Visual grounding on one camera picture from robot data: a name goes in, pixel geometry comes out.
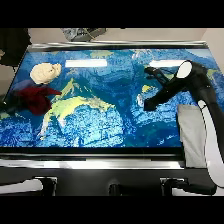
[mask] gray towel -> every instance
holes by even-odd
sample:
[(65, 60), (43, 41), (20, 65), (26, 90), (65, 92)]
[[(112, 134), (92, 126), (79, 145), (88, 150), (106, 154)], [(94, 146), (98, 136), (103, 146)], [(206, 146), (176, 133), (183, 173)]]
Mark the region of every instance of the gray towel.
[(180, 141), (183, 142), (186, 166), (206, 168), (204, 147), (206, 139), (202, 113), (197, 106), (178, 105)]

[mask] blue patterned surface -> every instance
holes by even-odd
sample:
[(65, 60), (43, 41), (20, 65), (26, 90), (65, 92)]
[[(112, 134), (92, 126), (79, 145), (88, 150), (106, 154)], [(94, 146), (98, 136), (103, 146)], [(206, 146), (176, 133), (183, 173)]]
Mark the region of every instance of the blue patterned surface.
[[(66, 60), (90, 58), (105, 58), (108, 66), (65, 68)], [(208, 76), (216, 90), (218, 103), (224, 109), (224, 76), (207, 49), (33, 52), (26, 54), (11, 89), (28, 82), (29, 73), (36, 64), (59, 63), (62, 65), (62, 73), (49, 86), (64, 90), (63, 97), (51, 97), (54, 109), (45, 116), (34, 116), (29, 111), (22, 111), (11, 117), (2, 114), (0, 145), (180, 146), (176, 125), (177, 105), (195, 105), (190, 94), (177, 94), (169, 102), (159, 106), (155, 112), (144, 112), (136, 102), (138, 94), (142, 94), (143, 98), (151, 97), (161, 89), (157, 81), (145, 78), (144, 66), (151, 60), (164, 59), (189, 59), (205, 65), (209, 69)], [(86, 101), (77, 106), (79, 99)]]

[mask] crumpled cloth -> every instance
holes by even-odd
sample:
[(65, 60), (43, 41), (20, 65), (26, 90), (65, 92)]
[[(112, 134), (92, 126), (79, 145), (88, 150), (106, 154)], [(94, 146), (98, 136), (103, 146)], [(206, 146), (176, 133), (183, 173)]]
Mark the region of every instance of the crumpled cloth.
[(27, 87), (16, 93), (26, 109), (34, 115), (43, 115), (51, 109), (49, 95), (61, 95), (61, 92), (49, 87)]
[(204, 155), (206, 129), (201, 110), (193, 105), (178, 105), (180, 141), (183, 142), (186, 167), (206, 168)]

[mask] red cloth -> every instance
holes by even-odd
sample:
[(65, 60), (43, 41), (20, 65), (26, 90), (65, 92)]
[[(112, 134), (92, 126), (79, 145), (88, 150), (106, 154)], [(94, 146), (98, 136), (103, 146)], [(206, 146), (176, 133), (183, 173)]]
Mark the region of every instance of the red cloth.
[(61, 92), (49, 87), (27, 87), (17, 92), (24, 106), (34, 115), (43, 115), (51, 109), (51, 101), (46, 96), (52, 94), (61, 95)]

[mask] blue tabletop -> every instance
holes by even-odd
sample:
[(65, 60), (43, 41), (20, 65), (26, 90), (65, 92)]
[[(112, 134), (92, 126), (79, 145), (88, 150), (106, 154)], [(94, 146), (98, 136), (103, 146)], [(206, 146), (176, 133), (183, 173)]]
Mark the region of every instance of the blue tabletop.
[[(66, 68), (66, 60), (103, 58), (106, 67)], [(21, 111), (0, 114), (0, 146), (12, 147), (179, 147), (178, 104), (193, 104), (189, 92), (178, 93), (155, 112), (145, 112), (136, 97), (152, 97), (161, 89), (147, 80), (144, 68), (152, 60), (192, 60), (205, 65), (224, 109), (224, 76), (209, 49), (125, 49), (27, 52), (11, 90), (23, 88), (39, 63), (62, 65), (49, 87), (52, 109), (43, 116)]]

